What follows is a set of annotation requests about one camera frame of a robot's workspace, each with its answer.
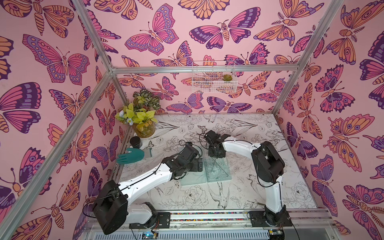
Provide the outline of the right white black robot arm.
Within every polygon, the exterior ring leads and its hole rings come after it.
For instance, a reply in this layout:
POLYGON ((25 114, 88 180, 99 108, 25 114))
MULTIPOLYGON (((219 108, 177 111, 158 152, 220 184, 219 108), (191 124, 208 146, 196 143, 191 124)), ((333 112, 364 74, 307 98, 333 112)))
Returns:
POLYGON ((212 158, 225 157, 227 152, 232 152, 253 161, 257 181, 266 191, 265 221, 271 227, 280 225, 286 215, 281 190, 285 162, 272 143, 265 141, 255 144, 228 134, 219 135, 214 131, 208 131, 204 139, 212 158))

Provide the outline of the clear triangle ruler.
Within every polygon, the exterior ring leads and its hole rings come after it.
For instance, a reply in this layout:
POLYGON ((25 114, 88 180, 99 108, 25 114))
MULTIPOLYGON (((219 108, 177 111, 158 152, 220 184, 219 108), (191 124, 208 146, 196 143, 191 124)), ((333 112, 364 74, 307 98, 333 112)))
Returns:
POLYGON ((209 183, 230 181, 232 179, 226 158, 212 158, 209 157, 208 153, 204 153, 203 165, 209 183))

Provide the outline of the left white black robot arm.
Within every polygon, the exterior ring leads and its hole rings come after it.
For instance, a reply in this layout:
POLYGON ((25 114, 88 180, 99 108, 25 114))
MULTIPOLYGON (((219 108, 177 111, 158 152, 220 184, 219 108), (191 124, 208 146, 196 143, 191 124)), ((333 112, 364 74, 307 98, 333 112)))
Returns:
POLYGON ((140 176, 120 183, 108 181, 94 201, 92 212, 105 235, 114 233, 124 224, 151 229, 159 222, 158 211, 149 202, 137 205, 135 200, 161 184, 202 169, 202 151, 187 143, 179 153, 162 159, 156 167, 140 176))

